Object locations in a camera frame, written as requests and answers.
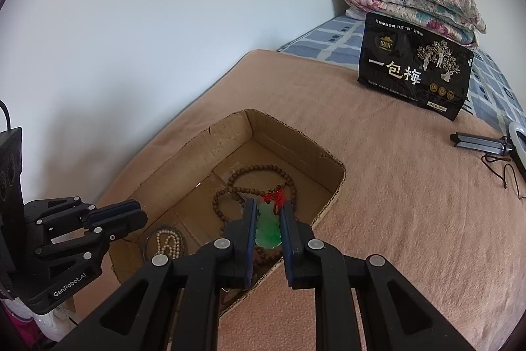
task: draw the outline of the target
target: silver rivet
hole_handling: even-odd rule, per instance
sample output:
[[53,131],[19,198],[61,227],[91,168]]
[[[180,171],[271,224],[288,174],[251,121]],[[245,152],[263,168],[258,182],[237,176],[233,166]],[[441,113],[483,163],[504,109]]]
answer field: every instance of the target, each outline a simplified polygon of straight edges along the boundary
[[165,266],[168,263],[168,256],[167,255],[155,255],[152,258],[152,263],[155,266]]
[[218,238],[214,241],[216,248],[228,248],[230,247],[230,240],[228,238]]
[[324,248],[325,246],[325,243],[322,241],[322,240],[318,240],[318,239],[314,239],[314,240],[310,240],[307,245],[312,249],[312,250],[322,250],[322,248]]
[[372,255],[369,258],[369,263],[372,266],[383,266],[386,264],[386,260],[380,255]]

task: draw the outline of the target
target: blue plaid bed sheet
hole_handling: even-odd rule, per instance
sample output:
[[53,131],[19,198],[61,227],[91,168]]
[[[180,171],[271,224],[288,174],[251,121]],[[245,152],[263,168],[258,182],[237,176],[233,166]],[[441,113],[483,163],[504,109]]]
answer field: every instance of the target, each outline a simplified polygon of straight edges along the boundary
[[[364,26],[363,20],[341,15],[285,44],[278,51],[358,70]],[[474,52],[469,91],[462,109],[503,135],[511,121],[526,127],[524,111],[506,77],[481,49]]]

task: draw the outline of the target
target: black wire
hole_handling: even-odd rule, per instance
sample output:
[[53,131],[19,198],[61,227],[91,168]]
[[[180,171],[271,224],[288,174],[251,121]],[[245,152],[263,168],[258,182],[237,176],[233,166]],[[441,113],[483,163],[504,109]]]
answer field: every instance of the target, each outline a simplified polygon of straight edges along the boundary
[[[519,182],[517,182],[517,176],[515,174],[515,168],[514,166],[511,164],[512,162],[512,159],[510,158],[499,158],[499,157],[496,157],[495,155],[490,155],[490,154],[484,154],[482,155],[482,157],[480,158],[482,163],[489,168],[489,170],[495,175],[497,176],[498,178],[500,178],[502,180],[502,183],[504,184],[504,189],[507,189],[508,188],[508,184],[506,183],[506,168],[509,166],[511,168],[511,171],[513,172],[514,174],[514,180],[515,180],[515,187],[517,189],[517,198],[519,200],[522,200],[524,198],[526,198],[526,195],[523,195],[521,196],[520,194],[520,191],[519,191]],[[506,162],[506,164],[504,165],[504,169],[502,171],[502,176],[500,174],[498,174],[495,170],[493,170],[493,168],[490,167],[490,164],[491,163],[495,163],[497,161],[504,161]]]
[[7,122],[7,131],[9,131],[9,130],[11,130],[11,118],[9,117],[9,112],[7,111],[7,106],[1,100],[0,100],[0,108],[4,111],[5,121]]

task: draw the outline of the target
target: black package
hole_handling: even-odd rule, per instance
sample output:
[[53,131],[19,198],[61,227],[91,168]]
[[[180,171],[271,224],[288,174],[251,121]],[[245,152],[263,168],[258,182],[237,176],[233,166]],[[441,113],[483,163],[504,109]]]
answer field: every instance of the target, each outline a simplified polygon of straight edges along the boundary
[[454,120],[467,96],[473,52],[426,29],[368,13],[358,81]]

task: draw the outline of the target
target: open cardboard box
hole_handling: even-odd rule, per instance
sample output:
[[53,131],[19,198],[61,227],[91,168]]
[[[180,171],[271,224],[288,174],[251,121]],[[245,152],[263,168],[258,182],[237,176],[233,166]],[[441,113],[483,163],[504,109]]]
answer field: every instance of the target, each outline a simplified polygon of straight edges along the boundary
[[[154,255],[155,237],[146,247],[145,243],[159,226],[176,227],[190,254],[219,238],[223,222],[212,209],[212,198],[227,187],[234,171],[254,164],[277,165],[291,176],[297,190],[296,216],[309,224],[336,194],[345,175],[341,162],[299,131],[256,110],[233,113],[191,139],[130,195],[141,203],[148,223],[111,244],[109,254],[117,279],[122,283],[141,266],[143,252],[147,259]],[[267,190],[283,182],[276,172],[260,170],[242,175],[235,186]],[[284,195],[290,198],[288,187]],[[241,218],[242,207],[229,195],[222,196],[218,205],[230,219]],[[273,264],[258,267],[252,283],[262,279]],[[222,310],[242,293],[231,291],[222,296]]]

